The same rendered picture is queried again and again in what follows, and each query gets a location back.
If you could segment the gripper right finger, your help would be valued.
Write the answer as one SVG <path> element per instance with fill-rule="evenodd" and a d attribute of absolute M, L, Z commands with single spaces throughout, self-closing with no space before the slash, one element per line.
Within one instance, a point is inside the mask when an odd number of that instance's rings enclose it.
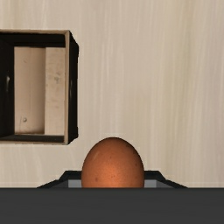
<path fill-rule="evenodd" d="M 166 179 L 160 171 L 144 172 L 145 188 L 185 188 L 184 185 Z"/>

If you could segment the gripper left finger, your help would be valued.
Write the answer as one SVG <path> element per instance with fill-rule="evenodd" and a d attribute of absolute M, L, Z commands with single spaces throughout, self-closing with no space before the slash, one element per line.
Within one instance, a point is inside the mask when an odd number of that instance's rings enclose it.
<path fill-rule="evenodd" d="M 81 188 L 81 171 L 65 171 L 59 179 L 43 184 L 40 188 Z"/>

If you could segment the brown egg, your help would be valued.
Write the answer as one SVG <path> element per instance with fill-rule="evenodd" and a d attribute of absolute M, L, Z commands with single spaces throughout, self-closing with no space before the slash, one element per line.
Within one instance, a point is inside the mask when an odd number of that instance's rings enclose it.
<path fill-rule="evenodd" d="M 144 165 L 137 150 L 127 141 L 109 137 L 87 154 L 81 171 L 84 188 L 143 188 Z"/>

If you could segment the wooden box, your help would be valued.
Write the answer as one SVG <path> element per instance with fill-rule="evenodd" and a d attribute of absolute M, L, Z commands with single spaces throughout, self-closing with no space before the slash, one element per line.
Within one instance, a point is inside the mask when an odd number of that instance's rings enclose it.
<path fill-rule="evenodd" d="M 70 31 L 0 30 L 0 144 L 78 137 L 78 57 Z"/>

